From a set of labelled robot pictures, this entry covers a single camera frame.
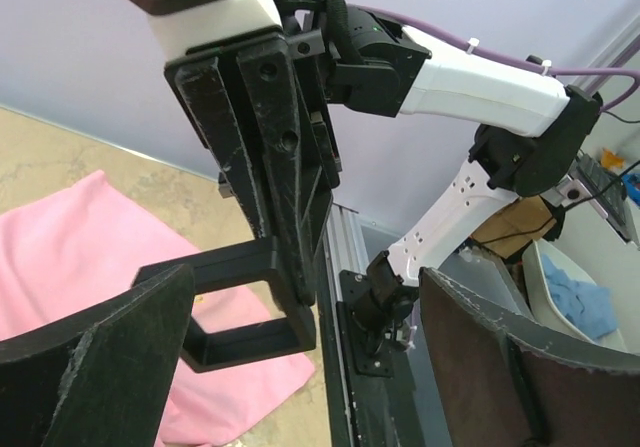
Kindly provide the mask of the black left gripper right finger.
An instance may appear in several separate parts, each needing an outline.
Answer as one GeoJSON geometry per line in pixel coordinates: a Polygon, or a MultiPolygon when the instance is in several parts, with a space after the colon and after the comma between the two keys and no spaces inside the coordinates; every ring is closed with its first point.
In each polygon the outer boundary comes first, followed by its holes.
{"type": "Polygon", "coordinates": [[[453,445],[638,445],[638,355],[544,327],[436,269],[421,269],[419,290],[453,445]]]}

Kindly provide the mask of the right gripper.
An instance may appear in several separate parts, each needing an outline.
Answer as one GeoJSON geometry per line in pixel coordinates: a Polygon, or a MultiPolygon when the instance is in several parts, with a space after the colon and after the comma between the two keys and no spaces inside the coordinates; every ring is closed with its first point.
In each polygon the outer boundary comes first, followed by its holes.
{"type": "Polygon", "coordinates": [[[318,63],[297,45],[276,31],[245,35],[191,48],[164,74],[257,238],[270,234],[268,181],[292,286],[312,305],[340,166],[318,63]]]}

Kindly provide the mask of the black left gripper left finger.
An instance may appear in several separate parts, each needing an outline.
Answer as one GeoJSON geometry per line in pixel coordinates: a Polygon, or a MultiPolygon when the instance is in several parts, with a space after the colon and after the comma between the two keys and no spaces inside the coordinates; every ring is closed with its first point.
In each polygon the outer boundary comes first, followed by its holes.
{"type": "Polygon", "coordinates": [[[178,266],[2,341],[2,445],[153,445],[193,297],[178,266]]]}

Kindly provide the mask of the small black stand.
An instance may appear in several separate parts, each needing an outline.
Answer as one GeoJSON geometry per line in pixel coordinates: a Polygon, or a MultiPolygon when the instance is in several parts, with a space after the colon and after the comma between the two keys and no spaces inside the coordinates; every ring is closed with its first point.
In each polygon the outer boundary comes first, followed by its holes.
{"type": "Polygon", "coordinates": [[[298,302],[275,237],[140,268],[135,285],[179,265],[192,270],[194,306],[181,358],[196,373],[316,347],[311,309],[298,302]]]}

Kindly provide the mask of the pink garment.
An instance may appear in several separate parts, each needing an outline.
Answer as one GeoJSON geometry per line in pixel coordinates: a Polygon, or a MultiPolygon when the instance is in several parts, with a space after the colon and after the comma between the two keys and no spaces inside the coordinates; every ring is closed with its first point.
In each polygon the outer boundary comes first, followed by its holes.
{"type": "MultiPolygon", "coordinates": [[[[115,297],[138,270],[197,248],[96,171],[1,216],[1,337],[115,297]]],[[[177,365],[155,443],[223,446],[314,374],[302,353],[197,374],[177,365]]]]}

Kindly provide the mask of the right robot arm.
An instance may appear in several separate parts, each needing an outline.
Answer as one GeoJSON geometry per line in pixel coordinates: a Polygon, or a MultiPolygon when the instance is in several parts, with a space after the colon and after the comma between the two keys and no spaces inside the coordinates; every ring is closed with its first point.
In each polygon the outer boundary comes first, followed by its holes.
{"type": "Polygon", "coordinates": [[[382,117],[474,121],[468,157],[436,203],[387,253],[416,285],[493,214],[567,174],[602,104],[544,64],[503,63],[345,0],[164,0],[152,29],[165,77],[249,225],[283,248],[295,301],[311,276],[339,155],[333,104],[382,117]]]}

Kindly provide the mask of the black metal base frame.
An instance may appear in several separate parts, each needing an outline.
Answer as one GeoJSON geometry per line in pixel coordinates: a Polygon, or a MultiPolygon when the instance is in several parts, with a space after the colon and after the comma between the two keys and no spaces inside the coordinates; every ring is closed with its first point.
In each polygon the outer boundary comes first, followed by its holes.
{"type": "Polygon", "coordinates": [[[326,233],[323,252],[327,284],[318,292],[318,311],[332,444],[423,445],[407,354],[416,288],[393,273],[382,250],[368,256],[362,277],[340,273],[348,292],[336,301],[326,233]]]}

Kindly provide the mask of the aluminium rail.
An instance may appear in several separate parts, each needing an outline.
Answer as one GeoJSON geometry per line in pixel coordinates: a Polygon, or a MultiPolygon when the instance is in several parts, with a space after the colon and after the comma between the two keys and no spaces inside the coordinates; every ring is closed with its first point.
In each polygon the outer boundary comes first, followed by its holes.
{"type": "Polygon", "coordinates": [[[359,215],[343,206],[333,204],[326,228],[326,249],[333,278],[333,298],[343,301],[347,288],[340,284],[340,273],[350,271],[362,277],[369,265],[359,215]]]}

